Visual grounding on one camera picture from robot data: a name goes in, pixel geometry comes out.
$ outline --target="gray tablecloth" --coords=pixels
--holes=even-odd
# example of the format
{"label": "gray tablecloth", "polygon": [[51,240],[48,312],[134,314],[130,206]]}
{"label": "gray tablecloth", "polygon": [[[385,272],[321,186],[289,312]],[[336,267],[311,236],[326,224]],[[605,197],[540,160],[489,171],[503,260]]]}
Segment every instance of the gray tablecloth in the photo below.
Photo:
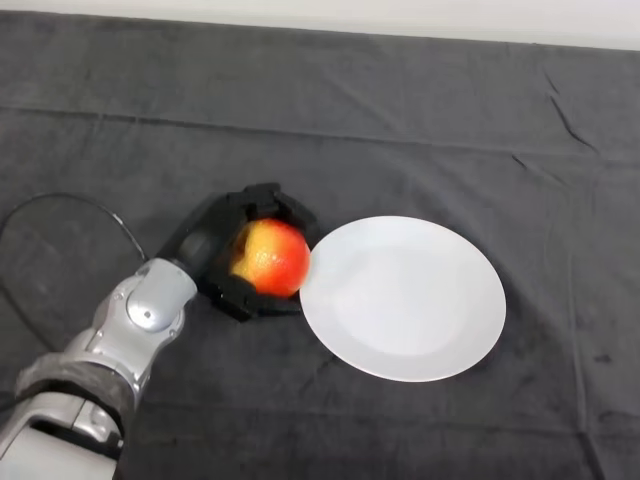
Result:
{"label": "gray tablecloth", "polygon": [[[128,478],[633,479],[640,471],[640,55],[0,15],[0,207],[118,211],[150,252],[211,192],[275,180],[324,232],[371,215],[455,230],[496,266],[502,337],[403,384],[304,318],[191,308],[159,358]],[[105,216],[18,215],[0,272],[62,348],[138,265]],[[44,346],[0,299],[0,390]]]}

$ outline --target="apple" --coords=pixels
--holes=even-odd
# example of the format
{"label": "apple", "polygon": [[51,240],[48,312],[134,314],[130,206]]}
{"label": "apple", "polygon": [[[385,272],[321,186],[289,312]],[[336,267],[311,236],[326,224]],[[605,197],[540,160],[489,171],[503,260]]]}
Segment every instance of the apple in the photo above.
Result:
{"label": "apple", "polygon": [[302,286],[310,261],[304,236],[287,223],[267,218],[249,223],[238,236],[231,273],[258,293],[290,297]]}

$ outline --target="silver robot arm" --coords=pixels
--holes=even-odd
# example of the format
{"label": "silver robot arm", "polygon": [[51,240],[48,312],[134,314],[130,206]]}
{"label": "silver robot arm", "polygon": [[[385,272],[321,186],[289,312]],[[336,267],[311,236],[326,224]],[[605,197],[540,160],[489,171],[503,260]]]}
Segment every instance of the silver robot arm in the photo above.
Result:
{"label": "silver robot arm", "polygon": [[196,293],[182,269],[153,259],[105,298],[63,353],[23,371],[24,400],[0,433],[0,478],[113,478],[153,362],[180,334]]}
{"label": "silver robot arm", "polygon": [[268,217],[313,244],[315,216],[278,184],[210,197],[98,306],[91,328],[21,372],[21,401],[0,433],[0,479],[111,479],[153,362],[180,334],[197,292],[238,321],[300,314],[298,301],[229,275],[242,229]]}

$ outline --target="black cable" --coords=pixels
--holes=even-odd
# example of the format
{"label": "black cable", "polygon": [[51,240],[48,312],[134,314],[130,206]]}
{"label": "black cable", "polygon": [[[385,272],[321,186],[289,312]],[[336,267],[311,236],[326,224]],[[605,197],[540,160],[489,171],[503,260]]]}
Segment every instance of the black cable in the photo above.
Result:
{"label": "black cable", "polygon": [[[142,248],[142,246],[140,245],[140,243],[138,242],[136,237],[133,235],[133,233],[131,232],[129,227],[124,223],[124,220],[122,220],[122,218],[120,218],[120,216],[117,213],[115,213],[114,211],[110,210],[108,207],[106,207],[105,205],[103,205],[102,203],[100,203],[99,201],[97,201],[97,200],[95,200],[95,199],[93,199],[91,197],[87,197],[87,196],[79,194],[79,193],[71,193],[71,192],[39,193],[39,194],[33,195],[32,197],[29,197],[26,200],[14,205],[9,210],[9,212],[2,218],[2,221],[0,221],[0,242],[2,241],[2,237],[4,235],[4,232],[5,232],[6,228],[7,228],[7,225],[9,224],[9,221],[11,220],[11,218],[13,218],[13,216],[16,213],[18,213],[24,207],[26,207],[26,206],[28,206],[28,205],[36,202],[36,201],[44,200],[44,199],[48,199],[48,198],[66,198],[66,199],[70,199],[70,200],[75,200],[75,201],[78,201],[78,202],[81,202],[81,203],[86,203],[88,205],[91,205],[91,206],[96,207],[97,209],[101,210],[103,213],[107,214],[109,216],[109,218],[111,218],[114,222],[116,222],[118,227],[120,227],[120,230],[122,230],[122,232],[125,234],[125,236],[131,242],[131,244],[134,246],[134,248],[136,249],[136,251],[140,255],[140,258],[142,259],[142,261],[146,262],[149,259],[149,257],[145,253],[144,249]],[[36,327],[35,323],[29,318],[29,316],[26,314],[24,309],[20,306],[19,302],[16,300],[15,296],[11,293],[11,291],[7,288],[6,284],[4,283],[4,281],[2,280],[1,277],[0,277],[0,293],[2,293],[4,295],[4,297],[7,299],[7,302],[9,303],[11,308],[16,312],[18,318],[24,324],[24,326],[29,330],[29,332],[31,332],[31,334],[36,339],[38,339],[38,341],[47,350],[55,351],[56,350],[55,345],[53,345],[49,341],[49,339],[42,332],[40,332],[40,330]],[[14,408],[16,405],[18,405],[19,403],[21,403],[24,400],[25,400],[25,398],[16,397],[16,398],[14,398],[14,399],[12,399],[12,400],[10,400],[8,402],[1,403],[0,404],[0,413],[4,412],[6,410],[10,410],[10,409]]]}
{"label": "black cable", "polygon": [[4,218],[2,219],[2,222],[0,222],[0,241],[2,241],[2,236],[4,234],[5,229],[7,228],[7,224],[9,223],[9,220],[11,220],[11,218],[16,213],[18,213],[20,210],[22,210],[27,205],[30,205],[33,202],[36,202],[38,200],[43,200],[43,199],[46,199],[46,198],[67,198],[67,199],[71,199],[71,200],[76,200],[78,202],[86,203],[88,205],[91,205],[93,207],[98,208],[99,210],[102,210],[114,222],[116,222],[118,224],[118,226],[120,227],[120,230],[122,230],[122,232],[127,236],[129,241],[133,244],[135,249],[138,251],[138,254],[140,255],[140,258],[142,258],[142,261],[146,262],[147,260],[149,260],[149,257],[145,253],[144,249],[142,248],[142,246],[140,245],[138,240],[136,240],[136,237],[133,235],[133,233],[131,232],[129,227],[127,227],[127,225],[124,223],[124,220],[122,220],[122,218],[120,218],[120,216],[117,213],[115,213],[113,210],[109,209],[108,207],[106,207],[105,205],[100,203],[99,201],[97,201],[97,200],[95,200],[95,199],[93,199],[91,197],[87,197],[85,195],[82,195],[80,193],[71,193],[71,192],[38,193],[36,195],[33,195],[32,197],[27,198],[26,200],[14,205],[13,208],[11,210],[9,210],[9,213],[7,213],[4,216]]}

